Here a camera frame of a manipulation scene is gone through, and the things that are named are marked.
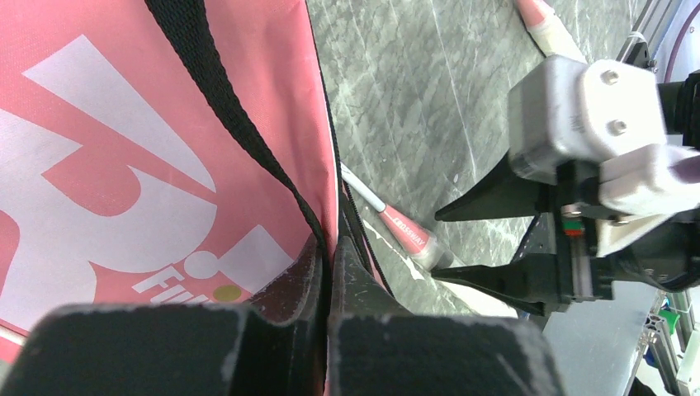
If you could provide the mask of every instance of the black strap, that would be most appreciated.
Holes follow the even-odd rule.
[[[234,93],[209,31],[204,1],[145,1],[221,124],[255,162],[270,172],[294,195],[306,223],[318,241],[324,261],[330,263],[328,244],[316,214],[281,168]]]

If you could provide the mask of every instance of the pink marker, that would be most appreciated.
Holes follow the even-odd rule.
[[[515,0],[525,27],[545,56],[562,55],[588,63],[566,26],[544,0]]]
[[[464,266],[450,249],[438,241],[435,234],[387,205],[354,173],[350,172],[344,163],[340,164],[340,171],[343,180],[379,213],[380,219],[416,264],[426,271],[452,265]]]

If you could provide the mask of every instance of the bag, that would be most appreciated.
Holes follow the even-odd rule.
[[[245,301],[310,234],[383,279],[305,3],[147,3],[3,9],[0,359],[64,304]]]

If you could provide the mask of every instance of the yellow-green dot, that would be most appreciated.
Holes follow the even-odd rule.
[[[237,285],[219,286],[214,290],[214,298],[221,302],[235,301],[241,294],[241,289]]]

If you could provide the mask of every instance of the marble surface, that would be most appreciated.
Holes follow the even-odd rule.
[[[589,61],[617,56],[645,4],[548,2]],[[464,263],[509,262],[529,219],[445,224],[433,214],[503,157],[508,90],[543,59],[513,0],[307,3],[342,160]],[[400,303],[421,314],[473,312],[406,264],[399,244],[356,198]]]

